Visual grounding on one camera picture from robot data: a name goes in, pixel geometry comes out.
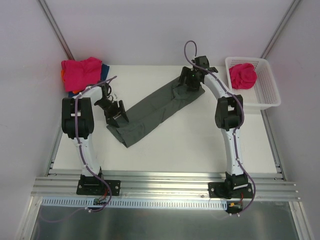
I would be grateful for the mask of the dark grey t-shirt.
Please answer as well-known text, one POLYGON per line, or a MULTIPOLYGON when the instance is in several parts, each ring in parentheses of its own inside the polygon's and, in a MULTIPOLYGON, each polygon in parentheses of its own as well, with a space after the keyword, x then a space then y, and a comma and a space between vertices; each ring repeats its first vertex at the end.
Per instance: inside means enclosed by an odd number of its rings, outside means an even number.
POLYGON ((198 91, 189 91, 186 85, 179 86, 179 79, 176 78, 128 109, 126 115, 129 121, 119 116, 115 120, 118 126, 109 124, 107 129, 129 148, 204 93, 201 86, 198 91))

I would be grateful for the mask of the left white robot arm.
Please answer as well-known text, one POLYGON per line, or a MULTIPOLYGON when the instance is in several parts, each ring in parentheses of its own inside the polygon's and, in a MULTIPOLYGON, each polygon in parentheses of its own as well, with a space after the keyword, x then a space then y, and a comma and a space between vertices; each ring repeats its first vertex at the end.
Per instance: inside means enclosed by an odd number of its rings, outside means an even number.
POLYGON ((93 107, 103 110, 106 123, 118 128, 116 118, 129 122, 122 100, 114 100, 109 83, 90 85, 74 97, 62 100, 61 128, 76 147, 82 164, 79 185, 93 194, 104 191, 105 182, 93 147, 92 134, 95 128, 93 107))

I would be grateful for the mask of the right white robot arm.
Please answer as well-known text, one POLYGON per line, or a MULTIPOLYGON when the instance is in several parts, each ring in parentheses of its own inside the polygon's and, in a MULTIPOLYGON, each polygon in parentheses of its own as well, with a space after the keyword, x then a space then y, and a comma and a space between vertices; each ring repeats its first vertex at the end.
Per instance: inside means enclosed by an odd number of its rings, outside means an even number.
POLYGON ((182 68, 179 84, 190 91, 198 91, 201 85, 205 85, 217 100, 214 120, 223 136, 227 163, 224 183, 214 183, 210 190, 219 198, 253 199, 255 186, 249 183, 251 177, 244 168, 240 146, 240 128, 244 123, 243 98, 231 93, 219 79, 217 69, 210 67, 206 56, 187 61, 192 68, 182 68))

